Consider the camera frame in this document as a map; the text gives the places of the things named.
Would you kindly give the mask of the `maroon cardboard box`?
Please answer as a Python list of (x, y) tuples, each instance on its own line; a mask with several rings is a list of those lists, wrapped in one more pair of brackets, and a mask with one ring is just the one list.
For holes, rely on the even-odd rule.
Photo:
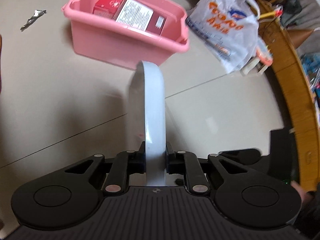
[(120, 24), (156, 35), (161, 35), (166, 19), (137, 0), (125, 0), (114, 18)]

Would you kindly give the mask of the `pink plastic storage bin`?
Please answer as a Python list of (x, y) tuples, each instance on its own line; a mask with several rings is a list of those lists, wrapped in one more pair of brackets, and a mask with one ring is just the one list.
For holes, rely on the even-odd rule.
[(93, 14), (98, 0), (69, 0), (62, 7), (71, 22), (74, 51), (92, 59), (135, 69), (140, 61), (157, 65), (189, 49), (187, 13), (171, 0), (135, 0), (165, 18), (160, 35)]

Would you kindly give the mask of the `wooden furniture edge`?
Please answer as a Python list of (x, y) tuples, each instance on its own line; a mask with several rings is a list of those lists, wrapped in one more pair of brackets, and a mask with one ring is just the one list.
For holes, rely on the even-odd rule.
[(272, 53), (271, 68), (289, 109), (300, 185), (306, 191), (314, 191), (319, 183), (319, 126), (309, 82), (289, 34), (278, 20), (260, 23), (259, 35)]

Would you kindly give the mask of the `white printed plastic bag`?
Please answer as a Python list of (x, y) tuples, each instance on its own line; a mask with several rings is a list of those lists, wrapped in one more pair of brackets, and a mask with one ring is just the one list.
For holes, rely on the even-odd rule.
[(200, 0), (185, 22), (229, 74), (256, 55), (259, 17), (255, 0)]

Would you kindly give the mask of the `red small box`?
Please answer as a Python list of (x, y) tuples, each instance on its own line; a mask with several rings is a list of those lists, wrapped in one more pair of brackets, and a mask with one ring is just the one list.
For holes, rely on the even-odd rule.
[(114, 19), (123, 0), (98, 0), (93, 7), (93, 15)]

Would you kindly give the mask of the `silver foil wrapper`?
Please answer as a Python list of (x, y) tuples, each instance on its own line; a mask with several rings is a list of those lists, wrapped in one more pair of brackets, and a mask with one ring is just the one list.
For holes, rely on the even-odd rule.
[(29, 28), (38, 18), (46, 13), (46, 10), (35, 10), (33, 16), (31, 16), (31, 18), (29, 18), (27, 22), (20, 28), (20, 31), (25, 31), (25, 29)]

